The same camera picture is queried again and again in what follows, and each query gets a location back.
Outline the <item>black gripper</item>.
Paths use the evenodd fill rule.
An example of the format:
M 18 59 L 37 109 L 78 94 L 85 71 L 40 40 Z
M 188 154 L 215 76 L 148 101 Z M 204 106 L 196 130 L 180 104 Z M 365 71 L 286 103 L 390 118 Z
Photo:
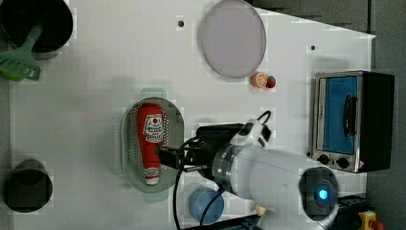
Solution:
M 217 152 L 223 149 L 241 130 L 243 124 L 201 126 L 196 131 L 196 140 L 187 147 L 185 164 L 200 167 L 198 172 L 214 180 L 213 162 Z M 178 170 L 184 159 L 184 152 L 176 148 L 160 147 L 156 151 L 160 162 Z

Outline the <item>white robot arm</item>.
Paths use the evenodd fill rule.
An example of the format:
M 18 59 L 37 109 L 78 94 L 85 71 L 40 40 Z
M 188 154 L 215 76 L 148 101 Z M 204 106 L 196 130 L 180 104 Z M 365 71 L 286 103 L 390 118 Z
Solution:
M 202 126 L 180 147 L 155 151 L 162 164 L 255 201 L 267 211 L 261 230 L 328 230 L 338 212 L 334 172 L 304 155 L 267 149 L 270 134 L 255 121 Z

